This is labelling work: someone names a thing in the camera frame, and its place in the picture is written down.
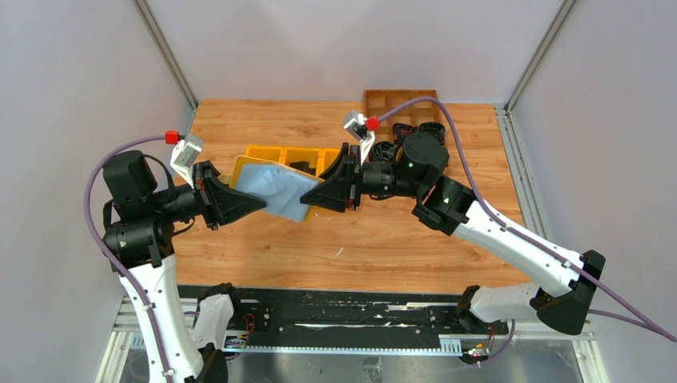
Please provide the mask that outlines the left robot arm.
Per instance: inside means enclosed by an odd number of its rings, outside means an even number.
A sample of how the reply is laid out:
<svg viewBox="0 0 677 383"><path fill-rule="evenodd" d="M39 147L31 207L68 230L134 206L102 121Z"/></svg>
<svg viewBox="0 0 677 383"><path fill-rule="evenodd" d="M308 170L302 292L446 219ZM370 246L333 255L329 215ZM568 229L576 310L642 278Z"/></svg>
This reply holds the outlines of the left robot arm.
<svg viewBox="0 0 677 383"><path fill-rule="evenodd" d="M200 216L216 230L266 204L222 183L209 161L196 164L193 184L169 184L158 191L148 158L132 150L105 163L103 177L112 199L104 207L102 241L137 314L149 380L225 382L223 347L236 313L236 289L230 283L208 288L198 300L194 326L187 326L176 279L174 225Z"/></svg>

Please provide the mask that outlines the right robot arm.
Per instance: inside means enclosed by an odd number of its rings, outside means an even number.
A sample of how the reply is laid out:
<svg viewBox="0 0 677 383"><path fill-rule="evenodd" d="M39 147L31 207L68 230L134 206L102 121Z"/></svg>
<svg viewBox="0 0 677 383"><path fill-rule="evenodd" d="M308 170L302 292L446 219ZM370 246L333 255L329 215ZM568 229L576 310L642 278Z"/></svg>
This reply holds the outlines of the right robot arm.
<svg viewBox="0 0 677 383"><path fill-rule="evenodd" d="M300 200L344 212L357 207L361 195L410 197L414 216L426 227L478 245L530 278L516 286L467 287L454 313L465 330L519 320L538 321L562 334L580 334L604 256L570 251L513 222L472 188L449 178L448 161L448 151L426 132L409 134L388 161L362 161L343 145L320 184Z"/></svg>

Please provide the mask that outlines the yellow leather card holder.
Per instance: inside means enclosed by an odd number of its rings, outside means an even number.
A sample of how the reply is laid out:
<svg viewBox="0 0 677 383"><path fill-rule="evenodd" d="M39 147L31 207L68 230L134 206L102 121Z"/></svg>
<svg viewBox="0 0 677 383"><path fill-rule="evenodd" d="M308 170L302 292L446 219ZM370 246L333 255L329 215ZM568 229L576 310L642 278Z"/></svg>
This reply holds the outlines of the yellow leather card holder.
<svg viewBox="0 0 677 383"><path fill-rule="evenodd" d="M296 223L305 221L311 210L301 197L322 182L279 162L250 156L237 157L231 177L232 188L266 203L266 213Z"/></svg>

